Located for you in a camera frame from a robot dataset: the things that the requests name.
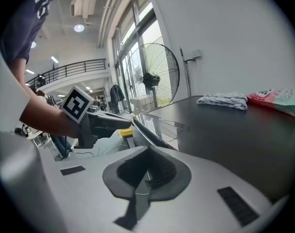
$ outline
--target plastic bag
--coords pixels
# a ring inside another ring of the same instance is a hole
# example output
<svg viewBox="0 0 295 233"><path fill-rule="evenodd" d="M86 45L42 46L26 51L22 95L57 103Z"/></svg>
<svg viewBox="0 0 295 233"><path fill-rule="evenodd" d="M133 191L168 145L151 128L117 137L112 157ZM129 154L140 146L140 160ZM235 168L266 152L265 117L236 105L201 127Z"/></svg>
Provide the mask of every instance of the plastic bag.
<svg viewBox="0 0 295 233"><path fill-rule="evenodd" d="M265 105L295 116L295 89L266 90L247 96L250 102Z"/></svg>

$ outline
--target balcony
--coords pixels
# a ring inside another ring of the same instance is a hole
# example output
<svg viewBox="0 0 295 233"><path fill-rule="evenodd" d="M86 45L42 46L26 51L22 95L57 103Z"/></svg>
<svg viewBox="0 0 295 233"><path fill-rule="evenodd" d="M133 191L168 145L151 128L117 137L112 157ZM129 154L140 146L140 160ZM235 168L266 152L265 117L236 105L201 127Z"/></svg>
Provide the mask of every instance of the balcony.
<svg viewBox="0 0 295 233"><path fill-rule="evenodd" d="M72 63L42 73L26 84L33 91L41 87L41 90L49 92L64 85L92 79L99 75L109 76L110 73L106 69L105 61L106 59L96 59Z"/></svg>

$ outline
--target white towel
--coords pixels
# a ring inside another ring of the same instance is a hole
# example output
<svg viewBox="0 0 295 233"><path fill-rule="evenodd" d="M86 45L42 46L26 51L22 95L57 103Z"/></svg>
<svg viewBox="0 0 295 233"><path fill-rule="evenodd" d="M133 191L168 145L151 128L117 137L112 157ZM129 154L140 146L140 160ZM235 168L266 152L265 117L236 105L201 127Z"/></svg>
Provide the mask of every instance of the white towel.
<svg viewBox="0 0 295 233"><path fill-rule="evenodd" d="M219 105L219 106L235 108L238 110L246 110L248 108L246 105L247 101L248 101L248 98L244 94L239 92L231 92L231 93L216 93L216 94L207 93L203 97L198 99L197 103Z"/></svg>

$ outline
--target railing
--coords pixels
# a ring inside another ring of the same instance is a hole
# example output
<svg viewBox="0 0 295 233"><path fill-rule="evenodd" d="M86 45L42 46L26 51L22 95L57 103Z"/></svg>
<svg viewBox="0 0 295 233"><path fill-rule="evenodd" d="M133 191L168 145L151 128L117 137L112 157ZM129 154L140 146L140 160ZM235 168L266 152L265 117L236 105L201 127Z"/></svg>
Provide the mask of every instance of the railing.
<svg viewBox="0 0 295 233"><path fill-rule="evenodd" d="M44 72L37 77L29 80L26 84L31 89L38 89L48 83L53 81L63 79L65 77L69 77L72 75L91 72L91 71L98 71L98 70L105 70L105 60L106 59L97 59L97 60L88 60L82 61L77 63L72 63L63 67L59 67L47 72Z"/></svg>

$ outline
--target gray tabletop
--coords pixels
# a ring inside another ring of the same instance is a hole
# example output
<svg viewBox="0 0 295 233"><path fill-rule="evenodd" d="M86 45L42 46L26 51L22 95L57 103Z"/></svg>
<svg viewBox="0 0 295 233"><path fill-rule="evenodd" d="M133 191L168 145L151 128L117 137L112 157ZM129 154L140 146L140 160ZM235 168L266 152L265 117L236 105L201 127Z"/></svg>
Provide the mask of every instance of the gray tabletop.
<svg viewBox="0 0 295 233"><path fill-rule="evenodd" d="M136 127L170 148L215 161L271 200L295 179L295 117L248 103L247 111L191 97L136 116Z"/></svg>

